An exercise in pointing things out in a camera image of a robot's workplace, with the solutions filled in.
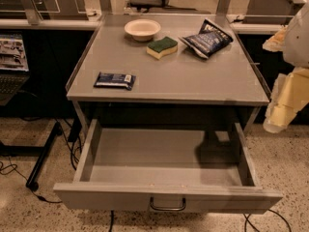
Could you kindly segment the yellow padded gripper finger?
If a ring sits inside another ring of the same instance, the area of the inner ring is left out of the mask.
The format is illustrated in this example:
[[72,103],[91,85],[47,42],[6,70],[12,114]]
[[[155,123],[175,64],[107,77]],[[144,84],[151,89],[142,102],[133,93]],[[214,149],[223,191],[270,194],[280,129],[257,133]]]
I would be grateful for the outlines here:
[[284,47],[284,40],[287,32],[287,27],[282,27],[278,32],[266,40],[262,48],[270,52],[282,51]]
[[309,103],[309,69],[294,68],[276,78],[263,127],[271,133],[285,130],[296,114]]

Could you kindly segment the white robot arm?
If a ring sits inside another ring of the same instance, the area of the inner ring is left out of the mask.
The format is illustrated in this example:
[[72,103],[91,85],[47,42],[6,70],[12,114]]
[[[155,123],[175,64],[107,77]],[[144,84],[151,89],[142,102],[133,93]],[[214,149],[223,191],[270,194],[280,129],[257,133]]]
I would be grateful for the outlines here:
[[263,49],[281,51],[284,61],[294,66],[289,74],[278,74],[265,114],[264,129],[278,133],[309,103],[309,3],[269,38]]

